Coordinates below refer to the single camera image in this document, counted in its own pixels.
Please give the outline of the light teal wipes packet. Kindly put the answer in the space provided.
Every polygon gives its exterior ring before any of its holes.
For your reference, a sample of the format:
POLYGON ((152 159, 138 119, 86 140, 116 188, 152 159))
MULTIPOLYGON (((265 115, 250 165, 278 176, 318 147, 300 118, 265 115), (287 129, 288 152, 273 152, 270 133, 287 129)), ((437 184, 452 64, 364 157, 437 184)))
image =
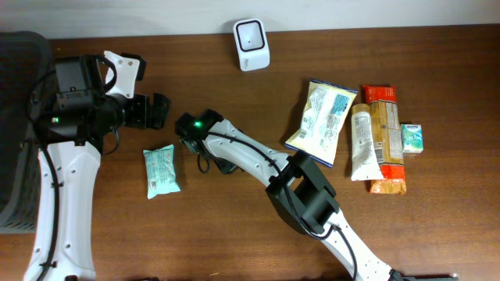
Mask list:
POLYGON ((172 144, 153 151, 143 150, 147 174, 147 198, 180 192, 174 168, 174 146, 172 144))

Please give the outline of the cream snack bag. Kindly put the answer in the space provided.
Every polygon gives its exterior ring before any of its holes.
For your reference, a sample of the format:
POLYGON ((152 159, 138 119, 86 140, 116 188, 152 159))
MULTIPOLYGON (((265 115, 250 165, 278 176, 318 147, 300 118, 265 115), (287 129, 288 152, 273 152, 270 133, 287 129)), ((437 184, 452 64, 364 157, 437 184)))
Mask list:
POLYGON ((300 127, 285 141, 285 147, 304 151, 331 168, 341 129, 357 94, 355 89, 310 79, 300 127))

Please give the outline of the teal tissue pack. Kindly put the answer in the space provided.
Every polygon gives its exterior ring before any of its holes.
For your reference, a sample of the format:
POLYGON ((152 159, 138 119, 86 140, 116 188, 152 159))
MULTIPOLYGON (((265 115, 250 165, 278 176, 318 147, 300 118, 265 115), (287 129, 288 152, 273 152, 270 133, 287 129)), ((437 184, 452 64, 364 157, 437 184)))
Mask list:
POLYGON ((402 124, 402 150, 404 153, 419 154, 423 151, 423 132, 421 125, 402 124))

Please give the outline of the orange pasta bag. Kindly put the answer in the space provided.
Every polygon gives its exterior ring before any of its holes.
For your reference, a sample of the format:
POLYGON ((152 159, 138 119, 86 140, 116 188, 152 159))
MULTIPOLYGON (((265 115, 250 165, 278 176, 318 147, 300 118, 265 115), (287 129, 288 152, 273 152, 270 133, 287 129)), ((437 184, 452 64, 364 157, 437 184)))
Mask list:
POLYGON ((383 178, 372 180, 372 194, 404 194, 407 190, 394 87, 362 86, 369 106, 377 163, 383 178))

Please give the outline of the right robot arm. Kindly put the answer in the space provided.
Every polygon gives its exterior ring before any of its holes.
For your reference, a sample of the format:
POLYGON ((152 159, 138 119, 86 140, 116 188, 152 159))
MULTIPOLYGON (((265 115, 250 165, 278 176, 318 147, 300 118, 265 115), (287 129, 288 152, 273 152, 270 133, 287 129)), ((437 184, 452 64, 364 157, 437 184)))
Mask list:
POLYGON ((296 232, 320 241, 354 280, 402 280, 350 227, 336 192, 314 160, 268 148, 245 135, 219 113, 184 113, 175 133, 190 151, 213 161, 223 174, 241 169, 266 188, 277 214, 296 232))

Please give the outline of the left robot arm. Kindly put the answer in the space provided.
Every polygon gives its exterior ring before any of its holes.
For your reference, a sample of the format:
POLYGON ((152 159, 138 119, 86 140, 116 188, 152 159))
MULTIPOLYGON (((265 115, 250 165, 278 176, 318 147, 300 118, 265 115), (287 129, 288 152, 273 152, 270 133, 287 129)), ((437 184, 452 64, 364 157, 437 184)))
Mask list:
POLYGON ((171 101, 135 94, 147 62, 106 51, 58 59, 30 87, 27 118, 39 143, 37 228, 25 280, 93 280, 91 217, 105 136, 159 130, 171 101))

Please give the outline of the white Pantene tube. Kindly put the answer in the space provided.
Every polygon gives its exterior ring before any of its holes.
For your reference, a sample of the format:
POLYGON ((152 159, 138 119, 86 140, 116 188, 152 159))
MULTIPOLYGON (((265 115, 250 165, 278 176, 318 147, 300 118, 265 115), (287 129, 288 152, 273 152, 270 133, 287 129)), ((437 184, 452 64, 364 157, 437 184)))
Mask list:
POLYGON ((352 181, 382 180, 372 135, 370 107, 352 106, 352 181))

